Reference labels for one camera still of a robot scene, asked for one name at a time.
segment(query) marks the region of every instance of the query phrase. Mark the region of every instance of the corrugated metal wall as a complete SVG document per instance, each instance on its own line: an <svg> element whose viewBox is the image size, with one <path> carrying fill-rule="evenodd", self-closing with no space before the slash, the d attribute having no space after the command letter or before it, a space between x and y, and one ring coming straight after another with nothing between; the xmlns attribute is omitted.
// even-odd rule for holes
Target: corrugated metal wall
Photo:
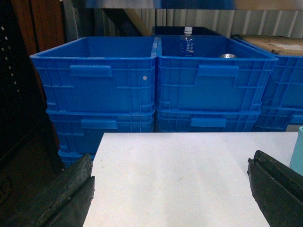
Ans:
<svg viewBox="0 0 303 227"><path fill-rule="evenodd" d="M155 25L203 26L226 37L233 34L303 37L303 11L136 9L136 12L150 31ZM103 21L105 29L112 27ZM115 35L115 31L105 35Z"/></svg>

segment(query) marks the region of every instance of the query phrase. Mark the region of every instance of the white table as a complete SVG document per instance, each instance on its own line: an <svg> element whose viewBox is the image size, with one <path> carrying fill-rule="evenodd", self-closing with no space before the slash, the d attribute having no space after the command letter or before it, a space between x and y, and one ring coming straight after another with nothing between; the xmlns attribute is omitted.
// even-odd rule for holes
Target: white table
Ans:
<svg viewBox="0 0 303 227"><path fill-rule="evenodd" d="M290 163L296 132L106 133L85 227L268 227L248 158Z"/></svg>

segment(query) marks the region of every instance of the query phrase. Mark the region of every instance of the stacked crates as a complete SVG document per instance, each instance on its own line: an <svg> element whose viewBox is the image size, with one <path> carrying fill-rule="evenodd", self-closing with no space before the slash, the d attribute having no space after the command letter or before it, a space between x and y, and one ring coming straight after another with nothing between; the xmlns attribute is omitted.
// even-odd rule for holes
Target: stacked crates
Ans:
<svg viewBox="0 0 303 227"><path fill-rule="evenodd" d="M268 79L261 114L253 131L298 131L303 125L303 55L276 55L239 38L237 40L278 58ZM286 48L291 50L292 46L286 45Z"/></svg>
<svg viewBox="0 0 303 227"><path fill-rule="evenodd" d="M86 37L31 56L67 166L104 132L152 132L157 38Z"/></svg>
<svg viewBox="0 0 303 227"><path fill-rule="evenodd" d="M195 36L194 57L179 57L179 40L158 43L158 131L251 131L277 58L223 36Z"/></svg>

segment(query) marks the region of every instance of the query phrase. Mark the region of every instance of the crate rim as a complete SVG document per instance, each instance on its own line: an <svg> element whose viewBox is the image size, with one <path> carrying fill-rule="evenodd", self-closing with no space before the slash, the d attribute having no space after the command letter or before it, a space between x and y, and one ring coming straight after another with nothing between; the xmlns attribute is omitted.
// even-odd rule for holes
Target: crate rim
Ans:
<svg viewBox="0 0 303 227"><path fill-rule="evenodd" d="M267 56L267 58L209 58L209 57L182 57L182 56L164 56L162 55L162 40L161 37L158 37L158 48L157 48L157 57L159 58L164 58L164 59L191 59L191 60L212 60L212 61L278 61L279 59L276 56L273 56L271 54L268 54L266 52L260 51L258 49L255 49L251 46L245 45L241 42L237 42L233 39L228 39L224 36L218 36L218 35L195 35L198 37L212 37L215 39L222 39L225 38L226 40L229 40L233 43L237 43L237 45L241 45L243 47L248 47L248 49L250 49L251 51L254 52L258 52L260 54L262 54L263 56Z"/></svg>
<svg viewBox="0 0 303 227"><path fill-rule="evenodd" d="M251 43L249 43L249 42L247 42L245 40L242 40L239 37L234 37L233 39L236 40L239 43L242 43L242 44L245 44L245 45L247 45L249 47L255 48L256 50L259 50L259 51L262 51L264 53L270 54L270 55L272 55L272 56L274 56L274 57L276 57L278 59L279 58L303 58L303 56L297 56L297 55L276 55L274 53L271 53L271 52L269 52L267 50L262 49L261 47L258 47L258 46L254 45L254 44L251 44Z"/></svg>
<svg viewBox="0 0 303 227"><path fill-rule="evenodd" d="M144 113L104 113L104 112L72 112L72 111L55 111L47 109L48 114L55 115L73 115L73 116L150 116L155 114L155 109L151 112Z"/></svg>
<svg viewBox="0 0 303 227"><path fill-rule="evenodd" d="M190 111L190 110L164 110L157 108L157 111L162 113L175 114L208 114L208 115L259 115L261 111Z"/></svg>
<svg viewBox="0 0 303 227"><path fill-rule="evenodd" d="M38 53L35 53L35 54L32 54L30 55L29 57L31 59L59 59L59 60L130 60L130 59L135 59L135 60L148 60L148 59L155 59L157 57L157 45L158 45L158 37L131 37L131 38L153 38L154 41L153 41L153 44L152 44L152 48L151 48L151 55L150 57L129 57L129 58L126 58L126 57L51 57L51 56L41 56L42 54L46 53L46 52L49 52L49 51L53 51L53 50L56 50L56 49L59 49L59 48L62 48L64 46L67 46L67 45L71 45L73 43L76 43L76 42L80 42L81 40L85 40L85 39L102 39L102 38L115 38L115 39L125 39L125 38L130 38L130 36L125 36L125 37L109 37L109 36L88 36L88 37L83 37L83 38L80 38L80 39L76 39L74 41L71 41L71 42L68 42L68 43L65 43L65 44L62 44L60 46L56 46L56 47L53 47L51 49L48 49L48 50L45 50L45 51L41 51L41 52L38 52Z"/></svg>

